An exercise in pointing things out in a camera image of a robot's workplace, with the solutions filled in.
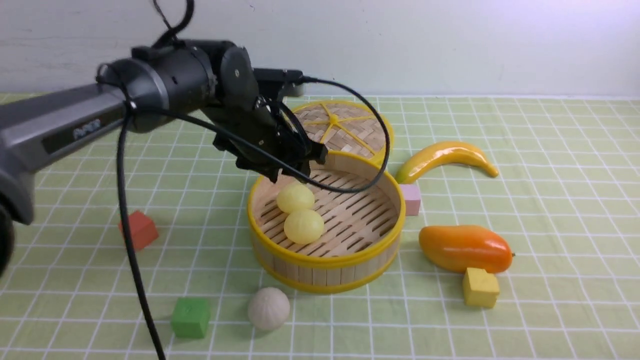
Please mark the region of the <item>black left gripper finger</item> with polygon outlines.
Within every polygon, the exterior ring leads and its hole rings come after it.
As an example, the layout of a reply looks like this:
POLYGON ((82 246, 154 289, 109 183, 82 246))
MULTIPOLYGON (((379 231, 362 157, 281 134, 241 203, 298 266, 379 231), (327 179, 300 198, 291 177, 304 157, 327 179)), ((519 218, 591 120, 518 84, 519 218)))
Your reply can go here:
POLYGON ((278 182, 278 178, 282 173, 283 166, 279 162, 263 164, 260 166, 260 174, 268 179, 271 183, 278 182))
POLYGON ((328 152, 329 150, 324 143, 311 142, 309 150, 301 158, 301 161, 297 163, 297 170, 301 173, 301 175, 297 176, 297 180, 301 183, 308 183, 311 174, 311 162, 324 165, 328 152))

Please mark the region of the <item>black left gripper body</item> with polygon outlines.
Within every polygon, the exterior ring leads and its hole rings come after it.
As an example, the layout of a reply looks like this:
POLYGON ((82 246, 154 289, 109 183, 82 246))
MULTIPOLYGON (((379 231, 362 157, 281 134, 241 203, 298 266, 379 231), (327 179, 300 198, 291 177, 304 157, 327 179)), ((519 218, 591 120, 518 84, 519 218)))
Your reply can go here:
POLYGON ((206 101, 202 112, 211 123, 237 138, 217 133, 214 146, 237 158, 237 167, 260 173, 269 156, 298 171, 298 162, 310 148, 311 140, 297 116, 282 102, 249 96, 217 96, 206 101))

